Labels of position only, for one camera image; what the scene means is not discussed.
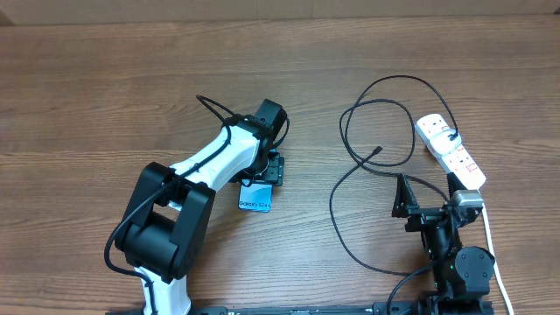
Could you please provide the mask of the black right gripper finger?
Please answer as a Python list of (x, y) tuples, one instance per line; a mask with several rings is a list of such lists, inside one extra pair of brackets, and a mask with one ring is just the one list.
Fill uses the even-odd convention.
[(456, 191), (466, 190), (465, 185), (460, 181), (454, 172), (446, 174), (449, 196), (451, 197)]
[(392, 216), (396, 218), (408, 218), (418, 210), (416, 196), (412, 192), (409, 181), (399, 173), (397, 175), (397, 185)]

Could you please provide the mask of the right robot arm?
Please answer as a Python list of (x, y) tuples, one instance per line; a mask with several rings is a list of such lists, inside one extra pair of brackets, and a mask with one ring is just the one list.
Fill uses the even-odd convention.
[[(476, 221), (484, 208), (479, 190), (466, 188), (454, 173), (447, 175), (449, 199), (440, 207), (422, 208), (409, 181), (397, 177), (392, 215), (405, 218), (405, 230), (421, 234), (429, 264), (406, 276), (389, 294), (387, 314), (492, 314), (483, 297), (490, 292), (495, 257), (481, 247), (465, 247), (459, 229)], [(393, 304), (398, 290), (424, 272), (430, 271), (434, 291), (423, 293), (414, 302)]]

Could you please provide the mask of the white power strip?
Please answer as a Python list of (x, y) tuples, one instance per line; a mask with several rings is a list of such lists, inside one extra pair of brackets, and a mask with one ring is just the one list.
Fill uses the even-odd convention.
[[(415, 124), (415, 130), (425, 143), (426, 147), (428, 140), (436, 134), (445, 130), (453, 130), (456, 132), (455, 129), (452, 129), (447, 124), (440, 114), (430, 114), (420, 118)], [(454, 172), (460, 181), (465, 185), (466, 189), (480, 189), (486, 182), (486, 176), (483, 174), (482, 170), (467, 152), (462, 143), (452, 153), (443, 157), (434, 158), (439, 162), (446, 173)]]

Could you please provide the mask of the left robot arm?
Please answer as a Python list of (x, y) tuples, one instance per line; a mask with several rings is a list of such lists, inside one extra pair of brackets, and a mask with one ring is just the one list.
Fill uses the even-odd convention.
[(189, 314), (187, 275), (204, 243), (216, 193), (228, 183), (270, 192), (284, 179), (277, 148), (290, 120), (266, 99), (253, 115), (221, 116), (218, 136), (188, 159), (141, 171), (121, 222), (104, 249), (106, 265), (137, 277), (144, 304), (138, 314)]

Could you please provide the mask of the cardboard backdrop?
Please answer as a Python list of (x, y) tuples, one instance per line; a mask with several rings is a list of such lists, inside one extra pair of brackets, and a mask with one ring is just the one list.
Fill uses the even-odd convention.
[(540, 15), (559, 0), (1, 0), (1, 25)]

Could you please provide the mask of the white charger plug adapter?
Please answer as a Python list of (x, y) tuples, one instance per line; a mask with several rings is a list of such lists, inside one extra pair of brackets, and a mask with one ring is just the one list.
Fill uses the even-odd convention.
[(442, 131), (428, 140), (427, 147), (435, 158), (442, 158), (455, 151), (462, 143), (459, 133), (453, 130)]

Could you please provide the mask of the blue Galaxy smartphone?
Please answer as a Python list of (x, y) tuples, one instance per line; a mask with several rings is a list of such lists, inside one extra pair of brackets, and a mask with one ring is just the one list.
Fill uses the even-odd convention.
[(241, 182), (238, 207), (241, 210), (268, 213), (272, 208), (273, 186), (252, 183), (248, 179)]

